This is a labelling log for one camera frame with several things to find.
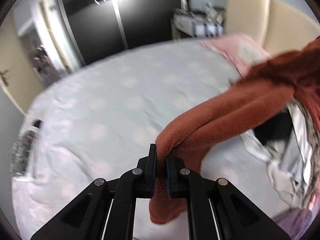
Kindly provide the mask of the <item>black garment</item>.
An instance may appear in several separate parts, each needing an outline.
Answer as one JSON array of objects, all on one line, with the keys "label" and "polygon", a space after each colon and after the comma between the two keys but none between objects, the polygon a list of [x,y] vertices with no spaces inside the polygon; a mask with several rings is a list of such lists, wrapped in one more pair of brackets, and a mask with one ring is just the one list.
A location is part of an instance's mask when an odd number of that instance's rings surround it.
[{"label": "black garment", "polygon": [[293,123],[290,113],[280,112],[255,127],[253,132],[258,141],[265,146],[271,140],[289,139],[292,130]]}]

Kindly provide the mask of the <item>grey white garment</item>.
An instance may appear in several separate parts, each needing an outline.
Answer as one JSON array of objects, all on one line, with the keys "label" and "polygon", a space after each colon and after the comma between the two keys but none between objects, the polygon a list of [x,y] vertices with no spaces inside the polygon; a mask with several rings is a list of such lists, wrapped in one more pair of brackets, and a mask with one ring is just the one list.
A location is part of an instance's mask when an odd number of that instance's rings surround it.
[{"label": "grey white garment", "polygon": [[280,198],[291,207],[303,207],[310,183],[311,145],[307,141],[306,123],[298,100],[293,99],[280,112],[289,112],[293,130],[287,140],[271,140],[263,146],[253,129],[241,135],[246,151],[266,163],[269,181]]}]

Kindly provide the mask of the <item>purple fuzzy clothing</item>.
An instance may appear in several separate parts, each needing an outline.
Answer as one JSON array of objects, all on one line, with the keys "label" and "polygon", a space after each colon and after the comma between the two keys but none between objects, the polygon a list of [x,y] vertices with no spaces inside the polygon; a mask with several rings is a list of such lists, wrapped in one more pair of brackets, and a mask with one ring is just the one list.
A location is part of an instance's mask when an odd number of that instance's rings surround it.
[{"label": "purple fuzzy clothing", "polygon": [[312,212],[309,209],[291,209],[273,218],[290,239],[300,239],[312,222]]}]

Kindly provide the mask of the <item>pink blanket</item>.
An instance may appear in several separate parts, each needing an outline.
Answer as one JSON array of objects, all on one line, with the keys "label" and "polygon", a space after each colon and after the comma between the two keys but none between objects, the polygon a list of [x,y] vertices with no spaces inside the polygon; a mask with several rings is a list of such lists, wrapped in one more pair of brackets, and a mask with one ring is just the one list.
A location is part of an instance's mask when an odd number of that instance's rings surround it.
[{"label": "pink blanket", "polygon": [[271,58],[260,44],[245,34],[223,35],[201,40],[200,43],[223,56],[241,77],[246,76],[251,67]]}]

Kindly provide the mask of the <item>striped beige garment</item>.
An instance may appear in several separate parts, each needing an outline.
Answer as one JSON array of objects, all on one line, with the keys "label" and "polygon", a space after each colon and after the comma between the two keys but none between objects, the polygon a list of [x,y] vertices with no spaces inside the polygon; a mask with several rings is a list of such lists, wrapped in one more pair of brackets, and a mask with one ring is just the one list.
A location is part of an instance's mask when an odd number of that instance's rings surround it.
[{"label": "striped beige garment", "polygon": [[303,199],[303,207],[307,208],[317,198],[319,194],[319,131],[313,122],[308,110],[298,102],[306,123],[307,141],[311,145],[312,154],[310,159],[311,174],[310,183]]}]

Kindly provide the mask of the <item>white bedside shelf unit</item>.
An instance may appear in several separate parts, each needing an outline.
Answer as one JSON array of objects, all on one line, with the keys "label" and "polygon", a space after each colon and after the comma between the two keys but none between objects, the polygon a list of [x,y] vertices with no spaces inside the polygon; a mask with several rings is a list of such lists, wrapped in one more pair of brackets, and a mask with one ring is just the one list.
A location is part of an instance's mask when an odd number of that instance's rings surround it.
[{"label": "white bedside shelf unit", "polygon": [[212,8],[208,13],[175,9],[171,18],[172,39],[219,37],[225,32],[225,14],[223,8]]}]

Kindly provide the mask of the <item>dark sliding wardrobe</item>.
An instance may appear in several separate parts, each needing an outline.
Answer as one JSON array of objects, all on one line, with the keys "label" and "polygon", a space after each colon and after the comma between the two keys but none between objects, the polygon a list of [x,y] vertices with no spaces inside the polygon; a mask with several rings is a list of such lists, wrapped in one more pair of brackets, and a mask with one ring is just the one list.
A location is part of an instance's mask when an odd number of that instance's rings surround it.
[{"label": "dark sliding wardrobe", "polygon": [[50,27],[74,69],[172,39],[171,19],[188,0],[43,0]]}]

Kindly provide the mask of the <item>beige door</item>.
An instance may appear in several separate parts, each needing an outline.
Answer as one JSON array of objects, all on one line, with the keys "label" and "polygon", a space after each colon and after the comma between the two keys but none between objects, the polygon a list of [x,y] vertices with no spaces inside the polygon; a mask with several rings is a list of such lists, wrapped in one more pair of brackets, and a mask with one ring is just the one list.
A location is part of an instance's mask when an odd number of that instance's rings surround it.
[{"label": "beige door", "polygon": [[1,88],[23,114],[44,91],[43,83],[25,54],[11,14],[1,24]]}]

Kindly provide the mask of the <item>beige upholstered headboard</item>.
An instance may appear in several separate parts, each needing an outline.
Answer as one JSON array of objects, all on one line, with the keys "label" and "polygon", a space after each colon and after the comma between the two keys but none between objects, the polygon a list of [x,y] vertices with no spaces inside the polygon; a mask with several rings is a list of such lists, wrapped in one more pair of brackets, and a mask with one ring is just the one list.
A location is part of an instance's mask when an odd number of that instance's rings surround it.
[{"label": "beige upholstered headboard", "polygon": [[319,37],[319,23],[280,0],[227,0],[225,33],[242,33],[276,55]]}]

